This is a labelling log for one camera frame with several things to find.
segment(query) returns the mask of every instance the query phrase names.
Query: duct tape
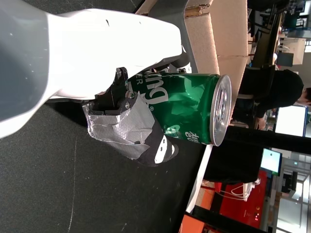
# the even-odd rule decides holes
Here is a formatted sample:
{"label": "duct tape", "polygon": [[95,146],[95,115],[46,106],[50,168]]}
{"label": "duct tape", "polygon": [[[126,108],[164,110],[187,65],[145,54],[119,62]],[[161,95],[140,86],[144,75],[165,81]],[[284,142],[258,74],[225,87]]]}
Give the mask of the duct tape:
{"label": "duct tape", "polygon": [[108,143],[133,160],[149,148],[145,140],[152,132],[155,119],[140,94],[134,105],[118,116],[91,115],[90,105],[85,104],[83,111],[91,137]]}

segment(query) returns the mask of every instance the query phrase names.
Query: cardboard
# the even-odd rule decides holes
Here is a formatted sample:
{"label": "cardboard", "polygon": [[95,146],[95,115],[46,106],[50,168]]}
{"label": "cardboard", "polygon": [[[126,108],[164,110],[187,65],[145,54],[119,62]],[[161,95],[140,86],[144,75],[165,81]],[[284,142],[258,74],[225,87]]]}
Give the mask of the cardboard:
{"label": "cardboard", "polygon": [[187,18],[185,23],[199,73],[219,74],[210,15]]}
{"label": "cardboard", "polygon": [[[138,14],[149,12],[155,3],[146,0]],[[189,0],[185,17],[199,73],[231,79],[232,113],[248,58],[247,0]]]}
{"label": "cardboard", "polygon": [[187,8],[188,7],[194,7],[194,6],[210,6],[213,3],[213,0],[189,0],[187,3]]}

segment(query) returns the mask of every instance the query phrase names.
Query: green can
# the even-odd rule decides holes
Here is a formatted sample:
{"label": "green can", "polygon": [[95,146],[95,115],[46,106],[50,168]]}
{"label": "green can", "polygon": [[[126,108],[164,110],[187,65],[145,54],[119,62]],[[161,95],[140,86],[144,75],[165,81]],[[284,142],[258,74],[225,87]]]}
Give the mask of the green can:
{"label": "green can", "polygon": [[165,135],[219,146],[229,122],[231,82],[227,75],[147,73],[128,81],[160,123]]}

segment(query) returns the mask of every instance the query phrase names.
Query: computer monitor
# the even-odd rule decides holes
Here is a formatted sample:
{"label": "computer monitor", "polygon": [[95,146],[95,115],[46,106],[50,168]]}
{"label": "computer monitor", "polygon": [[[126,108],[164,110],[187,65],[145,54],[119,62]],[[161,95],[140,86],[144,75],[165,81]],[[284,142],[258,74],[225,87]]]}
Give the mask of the computer monitor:
{"label": "computer monitor", "polygon": [[261,169],[272,175],[279,176],[281,172],[282,153],[264,148],[262,152]]}
{"label": "computer monitor", "polygon": [[295,30],[290,30],[287,34],[287,37],[311,39],[311,31],[308,28],[296,28]]}
{"label": "computer monitor", "polygon": [[304,137],[306,135],[308,108],[289,106],[279,108],[276,119],[276,133]]}
{"label": "computer monitor", "polygon": [[305,8],[306,8],[306,0],[302,0],[302,1],[296,6],[295,12],[302,13],[302,12],[305,11]]}
{"label": "computer monitor", "polygon": [[276,64],[283,67],[292,67],[294,54],[289,52],[279,52],[277,55]]}

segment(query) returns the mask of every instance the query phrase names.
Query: orange surface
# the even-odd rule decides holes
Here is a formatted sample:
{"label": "orange surface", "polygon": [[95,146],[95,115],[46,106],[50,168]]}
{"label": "orange surface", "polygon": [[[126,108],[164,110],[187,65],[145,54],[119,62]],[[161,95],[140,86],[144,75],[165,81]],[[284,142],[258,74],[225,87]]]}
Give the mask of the orange surface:
{"label": "orange surface", "polygon": [[212,190],[204,190],[204,196],[202,198],[201,207],[204,209],[210,209],[210,206],[212,205],[213,197],[214,197],[214,191]]}
{"label": "orange surface", "polygon": [[204,223],[187,215],[183,219],[182,233],[202,233]]}

